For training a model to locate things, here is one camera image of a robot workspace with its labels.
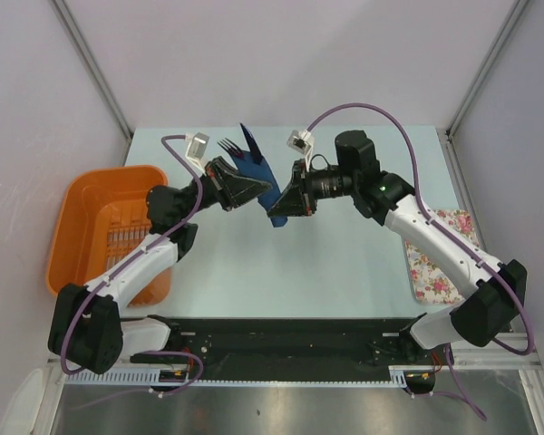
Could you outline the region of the purple iridescent fork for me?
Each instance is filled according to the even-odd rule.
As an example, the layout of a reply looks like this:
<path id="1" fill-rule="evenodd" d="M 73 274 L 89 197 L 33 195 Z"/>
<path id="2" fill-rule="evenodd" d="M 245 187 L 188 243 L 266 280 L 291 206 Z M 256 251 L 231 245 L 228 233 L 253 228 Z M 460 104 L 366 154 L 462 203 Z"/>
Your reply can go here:
<path id="1" fill-rule="evenodd" d="M 233 159 L 244 159 L 243 150 L 232 140 L 224 138 L 218 141 L 218 145 Z"/>

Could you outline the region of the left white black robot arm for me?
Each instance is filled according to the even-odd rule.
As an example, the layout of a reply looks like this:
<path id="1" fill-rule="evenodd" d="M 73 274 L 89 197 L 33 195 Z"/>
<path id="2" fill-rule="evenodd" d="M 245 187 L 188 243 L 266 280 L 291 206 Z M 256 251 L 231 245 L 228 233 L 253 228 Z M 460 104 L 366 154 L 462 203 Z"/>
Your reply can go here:
<path id="1" fill-rule="evenodd" d="M 203 175 L 184 188 L 152 187 L 146 196 L 151 228 L 118 264 L 85 285 L 69 283 L 57 296 L 48 348 L 59 355 L 63 372 L 107 372 L 121 358 L 153 353 L 161 361 L 176 360 L 182 340 L 169 321 L 148 316 L 124 322 L 121 312 L 161 273 L 191 250 L 198 232 L 191 218 L 219 205 L 240 208 L 275 188 L 263 164 L 233 168 L 223 158 L 210 160 Z"/>

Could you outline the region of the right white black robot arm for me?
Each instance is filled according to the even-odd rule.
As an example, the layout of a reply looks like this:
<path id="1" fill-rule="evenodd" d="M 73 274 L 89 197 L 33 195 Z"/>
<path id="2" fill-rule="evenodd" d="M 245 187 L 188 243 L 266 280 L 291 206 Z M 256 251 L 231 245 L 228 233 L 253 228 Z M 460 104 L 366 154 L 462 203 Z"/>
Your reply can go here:
<path id="1" fill-rule="evenodd" d="M 323 169 L 311 166 L 314 138 L 309 131 L 293 131 L 287 144 L 303 157 L 294 162 L 291 180 L 269 217 L 309 217 L 318 200 L 348 196 L 364 218 L 417 247 L 460 292 L 461 303 L 423 314 L 403 329 L 400 352 L 407 362 L 422 363 L 433 348 L 460 340 L 484 347 L 520 314 L 526 268 L 516 260 L 501 262 L 446 225 L 418 198 L 415 185 L 381 169 L 364 131 L 337 135 L 337 163 Z"/>

